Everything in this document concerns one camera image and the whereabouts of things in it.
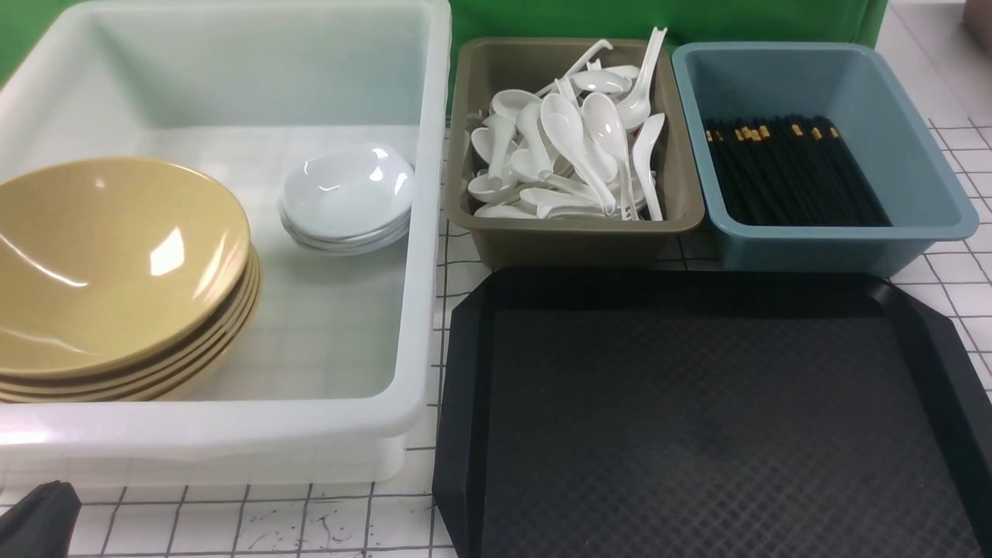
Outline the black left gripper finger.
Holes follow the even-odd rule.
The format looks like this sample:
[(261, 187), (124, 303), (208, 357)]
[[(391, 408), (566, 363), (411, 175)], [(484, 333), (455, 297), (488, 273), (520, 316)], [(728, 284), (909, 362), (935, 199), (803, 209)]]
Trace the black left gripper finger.
[(67, 557), (81, 512), (70, 483), (40, 484), (1, 518), (2, 557)]

